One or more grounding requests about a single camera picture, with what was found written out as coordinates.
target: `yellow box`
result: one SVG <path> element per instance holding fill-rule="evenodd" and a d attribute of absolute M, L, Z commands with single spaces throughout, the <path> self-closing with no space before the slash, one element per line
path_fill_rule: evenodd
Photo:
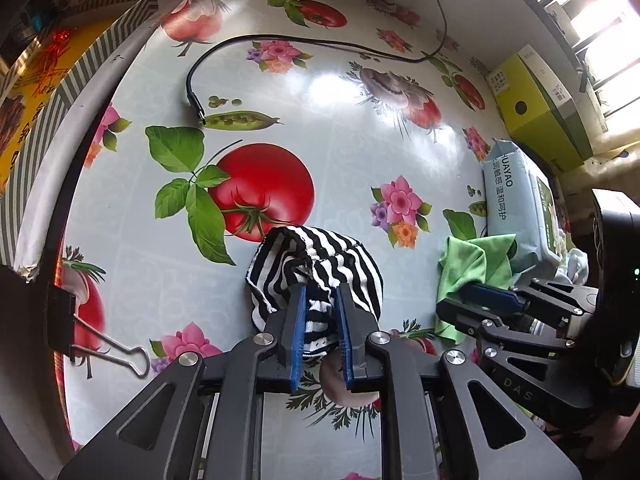
<path fill-rule="evenodd" d="M 511 138 L 542 158 L 556 174 L 593 156 L 571 95 L 529 45 L 487 76 Z"/>

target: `striped hat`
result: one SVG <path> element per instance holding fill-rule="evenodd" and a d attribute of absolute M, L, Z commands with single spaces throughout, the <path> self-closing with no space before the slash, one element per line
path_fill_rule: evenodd
<path fill-rule="evenodd" d="M 261 332 L 272 312 L 289 304 L 289 287 L 306 284 L 305 357 L 322 356 L 338 345 L 332 318 L 334 290 L 348 283 L 356 308 L 380 318 L 382 276 L 364 246 L 348 236 L 306 226 L 269 231 L 249 265 L 252 321 Z"/>

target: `purple flower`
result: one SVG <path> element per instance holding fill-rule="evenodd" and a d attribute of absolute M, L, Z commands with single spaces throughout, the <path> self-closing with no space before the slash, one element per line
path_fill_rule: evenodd
<path fill-rule="evenodd" d="M 167 368 L 168 365 L 169 365 L 169 358 L 168 357 L 162 357 L 160 359 L 151 359 L 151 369 L 156 374 L 159 374 L 162 370 Z"/>
<path fill-rule="evenodd" d="M 389 222 L 386 219 L 386 202 L 376 202 L 369 206 L 371 211 L 371 225 L 373 227 L 382 227 L 386 233 L 389 231 Z"/>
<path fill-rule="evenodd" d="M 251 50 L 246 51 L 246 58 L 249 61 L 255 61 L 256 63 L 260 63 L 262 61 L 262 54 L 264 50 L 261 48 L 252 48 Z"/>

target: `green microfiber cloth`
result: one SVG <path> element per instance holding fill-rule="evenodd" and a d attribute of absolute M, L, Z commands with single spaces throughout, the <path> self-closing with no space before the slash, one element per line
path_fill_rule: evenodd
<path fill-rule="evenodd" d="M 459 240 L 450 236 L 439 264 L 442 276 L 438 286 L 438 300 L 453 294 L 469 282 L 480 282 L 499 288 L 513 285 L 511 267 L 507 254 L 515 235 L 487 236 L 473 240 Z M 453 325 L 436 317 L 435 333 L 456 344 L 462 342 L 465 334 Z"/>

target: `screw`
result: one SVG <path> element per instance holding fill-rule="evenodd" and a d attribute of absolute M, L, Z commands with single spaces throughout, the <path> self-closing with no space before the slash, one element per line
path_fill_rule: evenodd
<path fill-rule="evenodd" d="M 391 341 L 391 336 L 382 330 L 377 330 L 376 332 L 371 332 L 371 334 L 369 334 L 369 339 L 371 339 L 371 342 L 376 345 L 386 345 Z"/>
<path fill-rule="evenodd" d="M 198 354 L 196 354 L 196 352 L 185 352 L 184 354 L 180 354 L 178 362 L 182 366 L 193 366 L 198 362 Z"/>
<path fill-rule="evenodd" d="M 269 332 L 260 332 L 254 336 L 254 343 L 260 346 L 267 346 L 273 343 L 273 336 Z"/>
<path fill-rule="evenodd" d="M 460 350 L 449 350 L 444 357 L 452 365 L 461 365 L 465 362 L 465 355 Z"/>

